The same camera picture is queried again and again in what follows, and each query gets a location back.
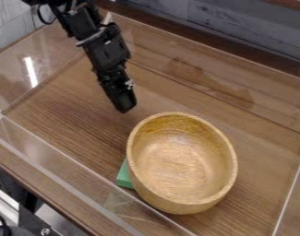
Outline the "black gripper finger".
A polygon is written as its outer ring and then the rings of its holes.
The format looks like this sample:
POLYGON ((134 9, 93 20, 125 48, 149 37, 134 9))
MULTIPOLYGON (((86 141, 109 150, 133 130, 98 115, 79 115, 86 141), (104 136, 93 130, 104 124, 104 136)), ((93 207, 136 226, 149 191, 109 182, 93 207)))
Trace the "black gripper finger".
POLYGON ((137 105, 137 97, 134 94, 134 86, 128 86, 128 111, 137 105))
POLYGON ((125 84, 102 84, 104 92, 116 109, 128 112, 128 86, 125 84))

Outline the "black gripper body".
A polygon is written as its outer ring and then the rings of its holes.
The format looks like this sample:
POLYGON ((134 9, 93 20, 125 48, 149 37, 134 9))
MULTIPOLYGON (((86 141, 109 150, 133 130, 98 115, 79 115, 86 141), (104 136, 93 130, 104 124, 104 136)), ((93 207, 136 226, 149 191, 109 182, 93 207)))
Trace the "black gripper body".
POLYGON ((77 46, 82 47, 100 82, 108 89, 132 89, 134 83, 126 74, 126 62, 132 57, 121 36, 118 24, 95 26, 86 24, 75 29, 77 46))

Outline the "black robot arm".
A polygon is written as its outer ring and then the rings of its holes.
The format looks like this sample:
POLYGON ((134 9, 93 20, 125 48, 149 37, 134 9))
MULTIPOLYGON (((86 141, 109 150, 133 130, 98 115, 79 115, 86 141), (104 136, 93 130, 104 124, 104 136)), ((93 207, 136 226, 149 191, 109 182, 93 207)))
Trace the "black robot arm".
POLYGON ((104 93, 116 109, 126 113, 137 105, 134 82, 126 73, 132 53, 116 22, 104 23, 104 17, 93 0, 22 0, 37 8, 39 21, 49 22, 41 7, 49 6, 62 29, 77 39, 91 62, 104 93))

